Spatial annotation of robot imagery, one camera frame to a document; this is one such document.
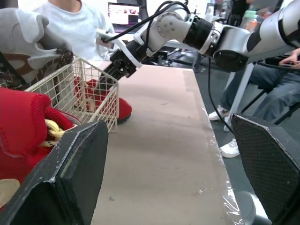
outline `wire basket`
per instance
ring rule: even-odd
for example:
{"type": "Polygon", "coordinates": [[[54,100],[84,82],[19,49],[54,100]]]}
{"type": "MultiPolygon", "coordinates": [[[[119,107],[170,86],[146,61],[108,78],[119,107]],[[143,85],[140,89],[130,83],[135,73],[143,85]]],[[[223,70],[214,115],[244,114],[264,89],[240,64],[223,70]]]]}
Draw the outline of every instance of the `wire basket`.
{"type": "Polygon", "coordinates": [[[109,131],[117,129],[118,81],[83,59],[75,59],[25,91],[47,94],[53,108],[75,116],[82,123],[103,120],[109,131]],[[108,80],[112,87],[100,89],[107,86],[108,80]]]}

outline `cardboard surface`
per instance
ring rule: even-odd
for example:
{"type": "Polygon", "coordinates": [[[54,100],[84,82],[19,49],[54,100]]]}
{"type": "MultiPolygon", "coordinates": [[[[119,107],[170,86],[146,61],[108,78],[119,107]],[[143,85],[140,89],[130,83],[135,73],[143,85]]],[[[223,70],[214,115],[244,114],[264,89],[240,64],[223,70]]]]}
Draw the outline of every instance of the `cardboard surface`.
{"type": "Polygon", "coordinates": [[[192,70],[120,80],[131,118],[110,134],[93,225],[229,225],[231,185],[192,70]]]}

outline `yellow rope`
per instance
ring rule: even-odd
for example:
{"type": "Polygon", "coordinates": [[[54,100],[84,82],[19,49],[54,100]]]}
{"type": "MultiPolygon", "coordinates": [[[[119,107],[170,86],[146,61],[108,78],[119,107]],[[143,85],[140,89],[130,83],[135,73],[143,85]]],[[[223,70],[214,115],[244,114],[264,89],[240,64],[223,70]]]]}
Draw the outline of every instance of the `yellow rope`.
{"type": "Polygon", "coordinates": [[[54,137],[54,141],[44,141],[40,147],[54,147],[57,142],[61,139],[63,134],[66,132],[65,130],[61,129],[56,122],[53,120],[45,120],[46,126],[48,127],[48,133],[50,136],[54,137]]]}

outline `laptop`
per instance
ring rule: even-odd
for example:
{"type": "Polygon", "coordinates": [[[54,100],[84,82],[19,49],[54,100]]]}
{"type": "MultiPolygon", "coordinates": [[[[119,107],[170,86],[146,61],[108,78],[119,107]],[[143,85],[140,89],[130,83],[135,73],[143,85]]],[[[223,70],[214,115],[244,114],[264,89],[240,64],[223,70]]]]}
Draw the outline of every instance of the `laptop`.
{"type": "MultiPolygon", "coordinates": [[[[142,6],[139,5],[109,2],[107,11],[116,33],[121,33],[142,21],[142,6]]],[[[129,33],[134,34],[138,30],[139,28],[136,28],[129,33]]]]}

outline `laptop screen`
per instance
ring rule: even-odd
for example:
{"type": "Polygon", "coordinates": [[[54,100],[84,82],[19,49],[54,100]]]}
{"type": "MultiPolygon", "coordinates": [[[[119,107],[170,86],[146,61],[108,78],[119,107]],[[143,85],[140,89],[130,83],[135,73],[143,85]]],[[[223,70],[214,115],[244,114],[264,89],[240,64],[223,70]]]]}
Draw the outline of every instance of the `laptop screen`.
{"type": "Polygon", "coordinates": [[[127,29],[141,20],[141,7],[122,3],[108,3],[108,17],[115,29],[127,29]]]}

